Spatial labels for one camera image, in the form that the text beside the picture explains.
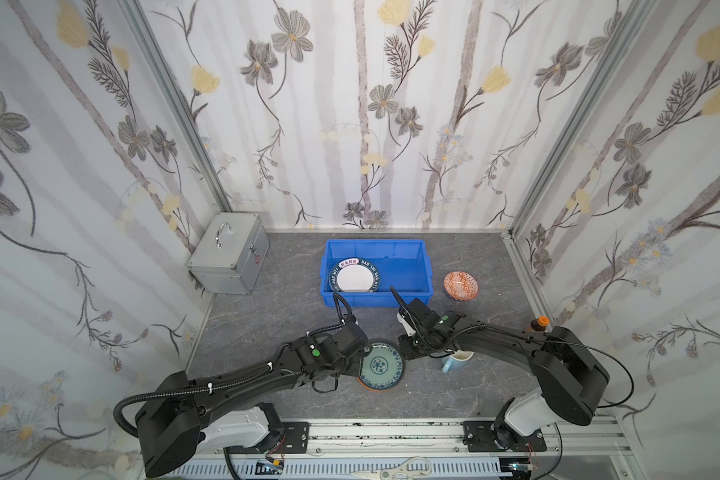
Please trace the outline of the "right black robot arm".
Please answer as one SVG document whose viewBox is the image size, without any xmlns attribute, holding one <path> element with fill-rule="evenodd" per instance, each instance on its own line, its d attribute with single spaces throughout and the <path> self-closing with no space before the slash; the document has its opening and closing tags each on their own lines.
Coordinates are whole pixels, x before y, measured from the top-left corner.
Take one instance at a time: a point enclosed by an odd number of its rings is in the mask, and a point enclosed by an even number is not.
<svg viewBox="0 0 720 480">
<path fill-rule="evenodd" d="M 488 427 L 488 442 L 499 451 L 529 447 L 541 429 L 560 421 L 591 424 L 599 409 L 625 404 L 635 393 L 635 380 L 614 355 L 586 345 L 569 329 L 523 332 L 448 312 L 440 315 L 419 299 L 407 302 L 390 289 L 399 305 L 398 320 L 406 328 L 399 337 L 401 356 L 412 361 L 459 351 L 485 355 L 532 374 L 537 387 L 508 400 Z M 605 401 L 610 373 L 596 354 L 614 361 L 627 376 L 630 390 L 618 401 Z"/>
</svg>

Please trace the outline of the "blue plastic bin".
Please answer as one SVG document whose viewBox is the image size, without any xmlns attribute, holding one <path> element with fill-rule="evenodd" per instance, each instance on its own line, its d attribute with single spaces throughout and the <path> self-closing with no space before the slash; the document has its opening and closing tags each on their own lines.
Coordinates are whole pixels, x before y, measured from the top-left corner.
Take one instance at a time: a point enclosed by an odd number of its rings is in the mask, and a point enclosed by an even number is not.
<svg viewBox="0 0 720 480">
<path fill-rule="evenodd" d="M 344 270 L 363 277 L 344 288 Z M 320 295 L 327 306 L 340 294 L 353 308 L 392 308 L 396 298 L 428 303 L 434 295 L 433 271 L 426 243 L 418 239 L 332 239 L 325 244 L 320 268 Z"/>
</svg>

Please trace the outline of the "teal patterned small plate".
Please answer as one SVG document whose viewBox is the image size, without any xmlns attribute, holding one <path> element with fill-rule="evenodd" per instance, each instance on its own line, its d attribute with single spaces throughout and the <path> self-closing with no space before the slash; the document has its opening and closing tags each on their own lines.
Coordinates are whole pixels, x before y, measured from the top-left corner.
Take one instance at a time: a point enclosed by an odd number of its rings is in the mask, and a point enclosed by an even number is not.
<svg viewBox="0 0 720 480">
<path fill-rule="evenodd" d="M 382 339 L 370 342 L 363 358 L 358 381 L 372 391 L 387 391 L 398 385 L 405 374 L 405 360 L 396 344 Z"/>
</svg>

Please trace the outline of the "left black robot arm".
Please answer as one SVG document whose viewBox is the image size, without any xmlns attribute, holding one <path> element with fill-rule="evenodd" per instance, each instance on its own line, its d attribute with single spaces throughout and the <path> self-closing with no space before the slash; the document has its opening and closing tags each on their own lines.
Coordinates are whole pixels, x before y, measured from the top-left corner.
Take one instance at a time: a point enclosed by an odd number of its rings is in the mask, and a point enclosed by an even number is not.
<svg viewBox="0 0 720 480">
<path fill-rule="evenodd" d="M 209 426 L 262 396 L 327 378 L 359 377 L 371 342 L 349 303 L 339 294 L 333 299 L 338 324 L 286 341 L 263 361 L 196 379 L 179 371 L 155 391 L 119 401 L 114 420 L 138 439 L 146 476 L 160 477 L 187 463 L 209 438 Z"/>
</svg>

